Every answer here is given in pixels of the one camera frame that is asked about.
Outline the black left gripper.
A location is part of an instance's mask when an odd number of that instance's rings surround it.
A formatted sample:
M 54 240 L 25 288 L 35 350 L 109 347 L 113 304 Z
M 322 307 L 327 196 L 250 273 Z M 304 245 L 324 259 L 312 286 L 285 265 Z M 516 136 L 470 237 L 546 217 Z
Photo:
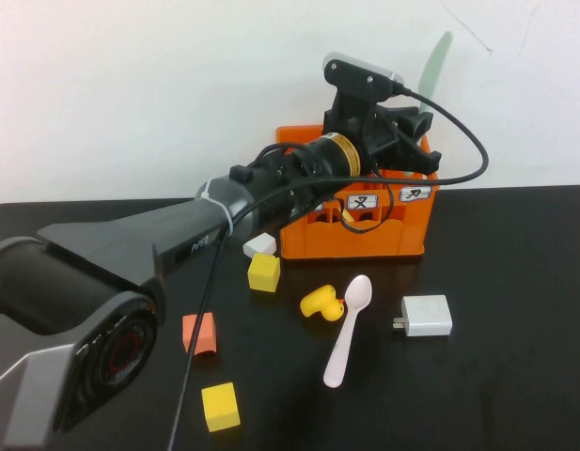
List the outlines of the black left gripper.
M 425 135 L 432 121 L 433 113 L 420 111 L 414 106 L 376 105 L 363 132 L 366 162 L 369 165 L 395 165 L 398 170 L 406 172 L 435 173 L 442 154 L 431 151 Z M 405 134 L 411 139 L 403 139 Z

